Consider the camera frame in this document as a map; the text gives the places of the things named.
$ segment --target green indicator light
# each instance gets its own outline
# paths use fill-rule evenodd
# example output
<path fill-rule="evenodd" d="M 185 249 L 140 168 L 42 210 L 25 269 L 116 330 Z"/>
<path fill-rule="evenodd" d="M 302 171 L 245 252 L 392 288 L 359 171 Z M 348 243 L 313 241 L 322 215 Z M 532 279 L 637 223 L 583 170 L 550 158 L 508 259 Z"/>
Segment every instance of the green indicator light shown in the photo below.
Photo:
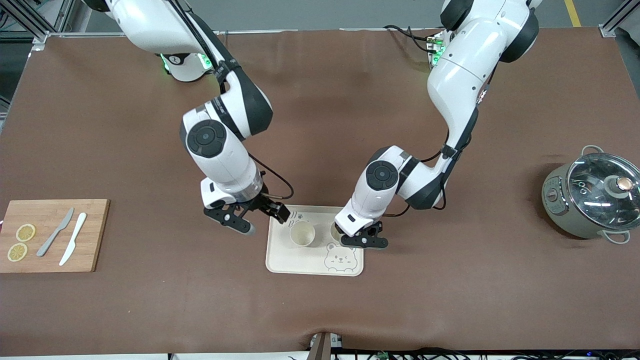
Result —
<path fill-rule="evenodd" d="M 207 55 L 204 54 L 200 54 L 200 62 L 202 63 L 202 67 L 205 70 L 209 70 L 211 69 L 211 61 L 209 60 L 209 58 L 207 57 Z"/>
<path fill-rule="evenodd" d="M 164 55 L 160 54 L 160 59 L 162 59 L 162 63 L 164 64 L 164 69 L 169 71 L 169 65 L 166 64 L 166 60 L 164 59 Z"/>

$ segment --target metal handle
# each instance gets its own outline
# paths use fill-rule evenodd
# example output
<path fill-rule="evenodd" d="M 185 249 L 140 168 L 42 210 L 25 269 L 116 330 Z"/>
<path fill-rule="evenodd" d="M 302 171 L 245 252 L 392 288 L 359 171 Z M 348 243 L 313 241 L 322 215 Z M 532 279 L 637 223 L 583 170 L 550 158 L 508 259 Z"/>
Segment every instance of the metal handle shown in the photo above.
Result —
<path fill-rule="evenodd" d="M 629 234 L 628 231 L 622 231 L 622 232 L 612 232 L 612 231 L 606 231 L 606 230 L 600 230 L 598 232 L 598 234 L 602 235 L 603 238 L 607 239 L 610 243 L 614 243 L 616 245 L 623 245 L 629 242 L 629 239 L 631 239 L 631 234 Z M 624 235 L 625 239 L 623 241 L 616 241 L 613 240 L 610 235 L 614 235 L 614 234 L 620 234 L 620 235 Z"/>
<path fill-rule="evenodd" d="M 53 232 L 53 234 L 51 234 L 49 239 L 47 239 L 47 241 L 44 244 L 42 244 L 42 246 L 38 249 L 38 252 L 36 253 L 36 256 L 41 258 L 42 256 L 44 256 L 44 254 L 47 253 L 47 250 L 49 250 L 49 247 L 51 246 L 51 243 L 53 243 L 53 240 L 56 238 L 56 236 L 58 235 L 59 232 L 60 232 L 60 229 L 56 229 Z"/>
<path fill-rule="evenodd" d="M 583 147 L 583 148 L 582 148 L 582 151 L 580 152 L 580 156 L 584 156 L 584 151 L 585 151 L 586 149 L 593 149 L 593 150 L 595 150 L 596 152 L 604 152 L 604 150 L 602 150 L 602 148 L 601 148 L 601 147 L 599 147 L 599 146 L 597 146 L 597 145 L 587 145 L 587 146 L 585 146 L 585 147 Z"/>

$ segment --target wooden cutting board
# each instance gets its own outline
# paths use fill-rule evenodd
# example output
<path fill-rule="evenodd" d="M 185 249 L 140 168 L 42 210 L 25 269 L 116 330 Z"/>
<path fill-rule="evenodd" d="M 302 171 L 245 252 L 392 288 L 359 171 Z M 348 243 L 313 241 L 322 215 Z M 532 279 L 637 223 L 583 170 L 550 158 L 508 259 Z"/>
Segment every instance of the wooden cutting board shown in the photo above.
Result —
<path fill-rule="evenodd" d="M 58 233 L 49 251 L 39 258 L 36 252 L 60 225 L 70 208 L 74 208 L 71 221 Z M 0 273 L 94 271 L 108 209 L 109 201 L 106 199 L 13 200 L 9 202 L 2 231 L 0 231 Z M 76 249 L 69 260 L 63 266 L 59 266 L 80 213 L 86 213 L 87 216 L 76 238 Z M 7 258 L 7 253 L 13 244 L 19 242 L 15 233 L 24 224 L 34 225 L 36 234 L 31 240 L 25 242 L 29 248 L 27 256 L 20 261 L 11 262 Z"/>

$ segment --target paper cup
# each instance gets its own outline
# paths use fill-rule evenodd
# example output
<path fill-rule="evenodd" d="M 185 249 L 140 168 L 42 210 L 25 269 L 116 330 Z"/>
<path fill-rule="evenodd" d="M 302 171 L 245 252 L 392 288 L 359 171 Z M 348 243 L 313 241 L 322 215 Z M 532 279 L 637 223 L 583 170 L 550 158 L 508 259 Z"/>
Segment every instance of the paper cup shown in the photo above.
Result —
<path fill-rule="evenodd" d="M 291 241 L 298 246 L 309 246 L 316 238 L 316 229 L 306 221 L 299 221 L 293 224 L 289 232 Z"/>
<path fill-rule="evenodd" d="M 342 234 L 338 233 L 338 229 L 336 228 L 335 222 L 332 222 L 331 224 L 329 224 L 329 226 L 330 226 L 329 233 L 331 233 L 331 237 L 335 241 L 340 243 L 340 239 L 342 239 Z"/>

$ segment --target table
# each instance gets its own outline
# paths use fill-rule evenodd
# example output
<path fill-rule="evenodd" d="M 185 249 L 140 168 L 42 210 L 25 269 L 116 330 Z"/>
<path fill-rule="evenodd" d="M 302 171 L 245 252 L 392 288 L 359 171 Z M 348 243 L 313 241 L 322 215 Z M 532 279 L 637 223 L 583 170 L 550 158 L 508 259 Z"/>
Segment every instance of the table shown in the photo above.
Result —
<path fill-rule="evenodd" d="M 289 204 L 341 206 L 376 149 L 425 158 L 442 145 L 411 39 L 224 41 L 273 104 L 269 130 L 245 145 L 295 185 Z M 640 233 L 577 240 L 540 201 L 545 176 L 588 143 L 640 163 L 640 102 L 596 28 L 543 29 L 498 66 L 447 209 L 386 220 L 388 249 L 367 252 L 354 278 L 272 274 L 265 216 L 248 215 L 253 237 L 203 216 L 203 175 L 178 131 L 216 88 L 174 81 L 126 38 L 54 37 L 32 54 L 0 136 L 0 213 L 12 199 L 111 208 L 95 273 L 0 276 L 0 355 L 286 351 L 319 331 L 390 350 L 640 347 Z"/>

